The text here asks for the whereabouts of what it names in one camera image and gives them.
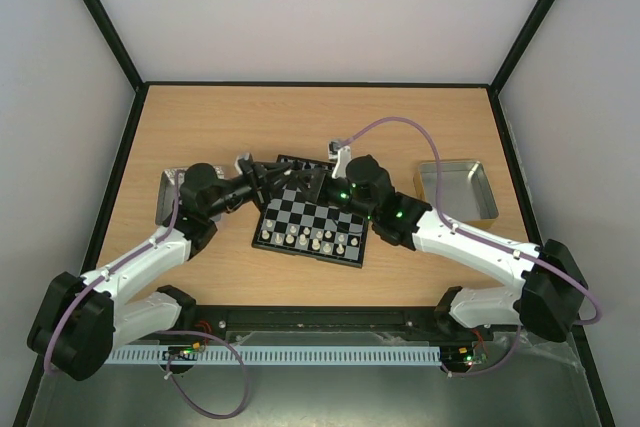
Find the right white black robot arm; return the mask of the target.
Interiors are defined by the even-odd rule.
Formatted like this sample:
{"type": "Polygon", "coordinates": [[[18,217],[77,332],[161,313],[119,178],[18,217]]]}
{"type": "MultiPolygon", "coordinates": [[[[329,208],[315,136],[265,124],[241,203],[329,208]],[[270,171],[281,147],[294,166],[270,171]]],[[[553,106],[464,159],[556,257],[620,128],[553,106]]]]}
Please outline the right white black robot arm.
{"type": "Polygon", "coordinates": [[[498,281],[495,288],[449,289],[436,314],[443,336],[455,339],[482,325],[514,325],[563,342],[578,323],[588,286],[564,244],[517,242],[461,223],[396,190],[370,155],[351,160],[343,177],[322,168],[297,168],[291,177],[306,200],[362,217],[386,243],[439,255],[498,281]]]}

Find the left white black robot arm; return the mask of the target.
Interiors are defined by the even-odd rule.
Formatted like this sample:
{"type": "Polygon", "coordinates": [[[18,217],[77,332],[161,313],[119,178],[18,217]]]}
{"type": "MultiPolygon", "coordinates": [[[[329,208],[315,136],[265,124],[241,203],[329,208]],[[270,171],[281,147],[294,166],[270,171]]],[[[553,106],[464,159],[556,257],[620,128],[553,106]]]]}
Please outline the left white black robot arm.
{"type": "Polygon", "coordinates": [[[237,158],[235,167],[231,179],[219,177],[208,163],[175,170],[169,210],[149,238],[102,267],[81,275],[63,272],[51,281],[27,338],[46,373],[85,380],[113,350],[178,323],[189,296],[157,291],[138,301],[136,295],[204,250],[220,216],[247,203],[264,208],[294,169],[250,155],[237,158]]]}

